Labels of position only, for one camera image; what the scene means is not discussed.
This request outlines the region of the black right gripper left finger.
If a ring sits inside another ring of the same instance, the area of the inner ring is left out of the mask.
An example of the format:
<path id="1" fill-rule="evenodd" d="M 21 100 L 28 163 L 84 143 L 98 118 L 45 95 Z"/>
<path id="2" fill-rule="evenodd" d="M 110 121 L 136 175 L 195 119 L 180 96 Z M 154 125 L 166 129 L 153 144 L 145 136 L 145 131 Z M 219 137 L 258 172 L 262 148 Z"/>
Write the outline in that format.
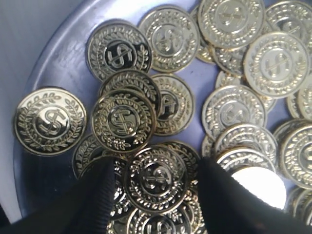
<path id="1" fill-rule="evenodd" d="M 114 200 L 114 162 L 88 165 L 71 190 L 45 208 L 0 230 L 2 234 L 104 234 Z"/>

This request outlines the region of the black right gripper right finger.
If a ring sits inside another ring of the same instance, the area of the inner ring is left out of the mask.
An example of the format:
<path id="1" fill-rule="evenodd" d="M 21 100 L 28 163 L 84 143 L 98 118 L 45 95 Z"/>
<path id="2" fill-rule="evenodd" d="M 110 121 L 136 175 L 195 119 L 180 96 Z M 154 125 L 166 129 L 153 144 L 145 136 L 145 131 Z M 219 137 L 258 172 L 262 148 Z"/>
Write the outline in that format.
<path id="1" fill-rule="evenodd" d="M 312 228 L 251 194 L 209 157 L 198 164 L 198 199 L 210 234 L 310 234 Z"/>

